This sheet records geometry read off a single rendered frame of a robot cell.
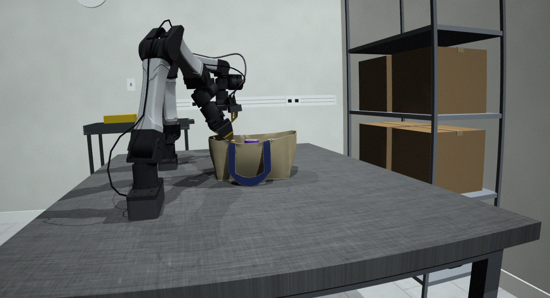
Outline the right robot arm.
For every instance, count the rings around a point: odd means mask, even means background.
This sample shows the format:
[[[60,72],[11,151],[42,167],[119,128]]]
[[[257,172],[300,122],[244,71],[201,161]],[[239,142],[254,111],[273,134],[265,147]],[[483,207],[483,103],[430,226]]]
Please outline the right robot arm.
[[[154,39],[149,59],[151,42],[158,28],[152,29],[139,44],[139,56],[143,61],[143,86],[140,96],[138,124],[131,130],[127,163],[132,164],[134,183],[126,195],[126,201],[155,200],[163,184],[158,177],[157,163],[162,161],[165,137],[162,124],[162,108],[165,83],[170,66],[180,68],[187,89],[198,108],[206,107],[219,92],[208,68],[198,60],[184,42],[184,27],[172,26],[167,32],[161,27]],[[160,38],[160,39],[159,39]],[[147,62],[149,59],[149,79]]]

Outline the beige canvas tote bag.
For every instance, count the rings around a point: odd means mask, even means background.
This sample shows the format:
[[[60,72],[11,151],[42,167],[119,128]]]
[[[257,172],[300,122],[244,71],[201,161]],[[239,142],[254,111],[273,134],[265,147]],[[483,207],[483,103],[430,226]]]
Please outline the beige canvas tote bag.
[[[277,138],[272,141],[268,139]],[[266,178],[289,178],[296,154],[296,131],[260,135],[233,135],[235,143],[219,135],[208,138],[218,180],[236,180],[252,187]],[[245,143],[259,139],[259,143]],[[244,144],[245,143],[245,144]]]

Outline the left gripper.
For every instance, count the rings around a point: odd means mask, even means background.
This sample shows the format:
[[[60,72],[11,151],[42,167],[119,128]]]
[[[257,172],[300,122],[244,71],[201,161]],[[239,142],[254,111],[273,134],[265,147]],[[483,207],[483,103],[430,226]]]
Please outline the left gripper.
[[[228,97],[228,92],[218,92],[216,94],[216,101],[214,101],[214,103],[217,105],[217,100],[225,100],[226,97]],[[231,122],[233,122],[237,117],[238,117],[238,112],[231,113]]]

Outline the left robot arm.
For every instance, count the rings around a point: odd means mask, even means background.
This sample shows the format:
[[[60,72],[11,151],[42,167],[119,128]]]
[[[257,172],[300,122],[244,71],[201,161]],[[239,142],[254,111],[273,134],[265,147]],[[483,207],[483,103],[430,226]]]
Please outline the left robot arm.
[[[202,57],[199,55],[194,56],[204,64],[230,67],[228,61]],[[214,74],[214,77],[217,77],[215,79],[215,84],[217,84],[219,92],[225,92],[226,89],[235,90],[242,83],[241,74],[229,74],[230,68],[228,67],[210,65],[206,65],[206,67],[210,73]],[[177,161],[177,154],[175,154],[175,141],[177,141],[181,135],[180,124],[178,124],[177,119],[176,106],[176,78],[178,68],[179,67],[175,64],[175,62],[173,66],[170,66],[170,71],[165,84],[162,123],[164,127],[163,133],[166,134],[166,137],[162,161],[160,161],[159,164],[176,163]],[[218,109],[228,104],[228,97],[226,97],[225,100],[217,100]]]

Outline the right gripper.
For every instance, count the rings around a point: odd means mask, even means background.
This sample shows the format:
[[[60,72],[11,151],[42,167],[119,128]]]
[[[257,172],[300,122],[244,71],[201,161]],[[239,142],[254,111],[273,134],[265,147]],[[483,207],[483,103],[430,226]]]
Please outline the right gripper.
[[[208,106],[200,109],[201,113],[205,117],[205,122],[208,123],[210,130],[231,141],[233,138],[232,123],[227,118],[224,120],[225,114],[219,112],[218,107],[212,101]]]

